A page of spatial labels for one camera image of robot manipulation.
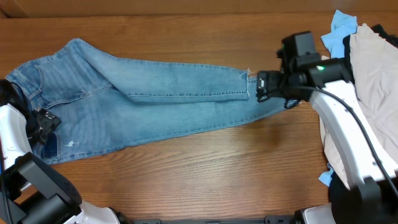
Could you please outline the light blue denim jeans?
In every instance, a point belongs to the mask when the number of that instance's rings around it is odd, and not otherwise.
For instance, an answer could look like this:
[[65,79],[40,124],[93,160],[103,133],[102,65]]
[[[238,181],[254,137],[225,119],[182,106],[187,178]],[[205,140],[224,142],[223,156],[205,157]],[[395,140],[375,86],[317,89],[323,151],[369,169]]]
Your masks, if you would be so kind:
[[61,123],[33,153],[48,164],[230,128],[297,105],[258,102],[249,70],[118,58],[81,39],[7,75],[30,110]]

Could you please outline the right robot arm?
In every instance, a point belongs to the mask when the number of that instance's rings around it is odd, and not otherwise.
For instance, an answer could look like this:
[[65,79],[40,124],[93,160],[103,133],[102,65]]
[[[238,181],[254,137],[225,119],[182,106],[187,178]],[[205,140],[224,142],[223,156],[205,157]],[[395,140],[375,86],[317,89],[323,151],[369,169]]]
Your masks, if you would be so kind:
[[257,74],[256,96],[309,102],[329,131],[348,189],[328,204],[268,216],[266,223],[397,223],[397,163],[359,107],[351,76],[337,58],[322,60],[311,32],[282,39],[280,70]]

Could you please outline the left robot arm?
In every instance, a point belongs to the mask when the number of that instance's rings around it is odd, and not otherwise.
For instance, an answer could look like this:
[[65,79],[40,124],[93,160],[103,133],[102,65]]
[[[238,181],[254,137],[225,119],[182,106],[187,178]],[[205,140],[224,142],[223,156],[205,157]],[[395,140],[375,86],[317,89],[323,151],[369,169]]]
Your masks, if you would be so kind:
[[32,153],[61,120],[29,110],[21,89],[1,80],[1,219],[17,224],[129,223],[112,208],[82,200],[75,186]]

